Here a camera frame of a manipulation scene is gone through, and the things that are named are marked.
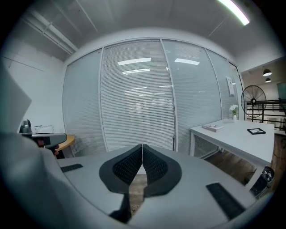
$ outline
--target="black fan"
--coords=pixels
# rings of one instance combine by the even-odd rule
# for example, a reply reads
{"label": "black fan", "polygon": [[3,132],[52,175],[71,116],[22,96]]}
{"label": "black fan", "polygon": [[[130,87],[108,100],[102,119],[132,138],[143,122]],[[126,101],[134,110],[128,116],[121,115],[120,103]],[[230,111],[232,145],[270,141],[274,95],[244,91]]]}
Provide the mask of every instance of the black fan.
{"label": "black fan", "polygon": [[251,118],[262,115],[266,104],[262,104],[261,101],[266,101],[266,96],[263,90],[256,85],[248,86],[241,94],[242,109]]}

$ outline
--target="white table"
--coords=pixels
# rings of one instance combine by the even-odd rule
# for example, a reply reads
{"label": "white table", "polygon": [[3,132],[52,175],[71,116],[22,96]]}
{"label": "white table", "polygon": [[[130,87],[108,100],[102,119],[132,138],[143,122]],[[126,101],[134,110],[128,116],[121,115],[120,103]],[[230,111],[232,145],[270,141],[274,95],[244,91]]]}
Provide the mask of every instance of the white table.
{"label": "white table", "polygon": [[[269,166],[272,160],[274,147],[274,125],[266,123],[256,123],[237,120],[233,123],[230,119],[223,119],[214,125],[224,126],[220,132],[212,132],[202,128],[202,126],[192,127],[191,130],[191,149],[190,155],[195,152],[195,135],[215,144],[230,153],[243,158],[257,167],[254,175],[246,185],[251,189],[255,184],[264,167]],[[252,135],[247,129],[260,128],[266,134]]]}

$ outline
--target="black railing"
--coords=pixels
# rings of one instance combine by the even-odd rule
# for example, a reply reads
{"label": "black railing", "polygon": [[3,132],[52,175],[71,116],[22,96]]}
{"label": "black railing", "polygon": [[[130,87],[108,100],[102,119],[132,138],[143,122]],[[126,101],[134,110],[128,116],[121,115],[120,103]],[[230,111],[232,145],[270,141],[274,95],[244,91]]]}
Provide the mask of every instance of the black railing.
{"label": "black railing", "polygon": [[[277,100],[265,100],[265,101],[256,101],[256,103],[253,105],[251,102],[246,102],[246,109],[252,111],[248,116],[252,116],[251,118],[247,118],[249,120],[256,120],[256,121],[261,121],[262,123],[264,121],[266,122],[273,122],[273,123],[285,123],[286,122],[286,100],[282,99],[277,99]],[[284,112],[284,114],[268,114],[265,113],[265,111],[280,111]],[[283,121],[274,121],[274,120],[265,120],[264,116],[273,116],[273,117],[284,117]],[[284,127],[275,127],[281,130],[285,130],[285,125]]]}

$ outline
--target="black picture frame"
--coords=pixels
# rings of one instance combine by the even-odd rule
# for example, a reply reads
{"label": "black picture frame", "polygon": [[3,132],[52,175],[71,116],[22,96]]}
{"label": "black picture frame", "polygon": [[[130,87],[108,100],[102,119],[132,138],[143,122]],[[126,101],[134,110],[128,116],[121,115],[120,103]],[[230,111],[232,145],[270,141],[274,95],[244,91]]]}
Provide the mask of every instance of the black picture frame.
{"label": "black picture frame", "polygon": [[260,128],[253,128],[253,129],[247,129],[247,131],[249,133],[251,133],[252,135],[256,135],[256,134],[266,134],[266,132]]}

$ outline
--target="vase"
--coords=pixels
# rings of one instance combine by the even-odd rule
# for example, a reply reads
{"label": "vase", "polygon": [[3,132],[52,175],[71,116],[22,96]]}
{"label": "vase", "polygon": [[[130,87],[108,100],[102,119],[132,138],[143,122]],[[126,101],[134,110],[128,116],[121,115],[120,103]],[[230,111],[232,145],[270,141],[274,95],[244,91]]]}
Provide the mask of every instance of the vase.
{"label": "vase", "polygon": [[233,115],[233,123],[236,123],[236,115]]}

